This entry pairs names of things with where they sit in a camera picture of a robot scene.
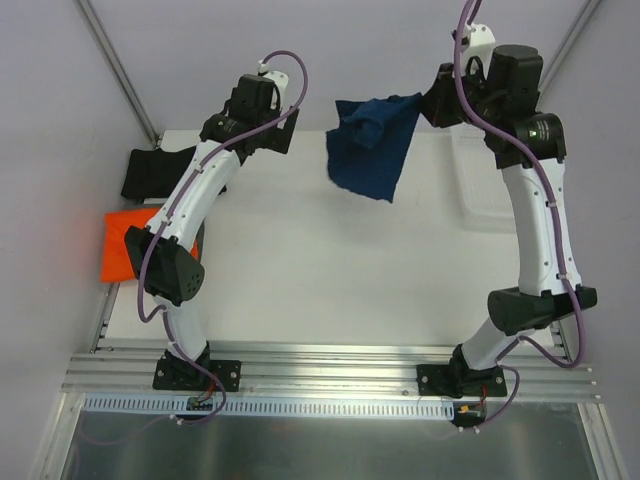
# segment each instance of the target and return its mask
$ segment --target white table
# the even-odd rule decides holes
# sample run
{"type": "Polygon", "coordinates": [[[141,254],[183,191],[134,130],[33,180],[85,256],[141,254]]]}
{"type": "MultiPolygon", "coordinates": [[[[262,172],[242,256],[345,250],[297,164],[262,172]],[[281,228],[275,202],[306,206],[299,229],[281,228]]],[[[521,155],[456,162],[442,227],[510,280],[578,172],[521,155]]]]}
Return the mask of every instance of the white table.
{"type": "MultiPolygon", "coordinates": [[[[194,145],[167,131],[162,148],[194,145]]],[[[514,234],[465,229],[451,139],[416,134],[395,202],[341,190],[326,174],[324,133],[297,132],[288,155],[247,160],[206,219],[197,299],[209,339],[455,345],[487,316],[493,289],[518,280],[514,234]]],[[[496,188],[504,188],[498,172],[496,188]]],[[[143,325],[136,282],[120,285],[109,338],[165,338],[143,325]]],[[[147,310],[153,307],[146,299],[147,310]]],[[[552,345],[551,335],[537,334],[552,345]]]]}

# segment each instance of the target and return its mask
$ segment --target blue cloth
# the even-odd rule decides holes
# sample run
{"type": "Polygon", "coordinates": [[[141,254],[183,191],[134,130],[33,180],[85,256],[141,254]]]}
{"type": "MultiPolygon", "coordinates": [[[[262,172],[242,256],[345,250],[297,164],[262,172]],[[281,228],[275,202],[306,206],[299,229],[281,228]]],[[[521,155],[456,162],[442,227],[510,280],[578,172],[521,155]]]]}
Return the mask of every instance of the blue cloth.
{"type": "Polygon", "coordinates": [[[393,202],[411,144],[421,94],[336,101],[340,124],[327,132],[327,172],[337,186],[393,202]]]}

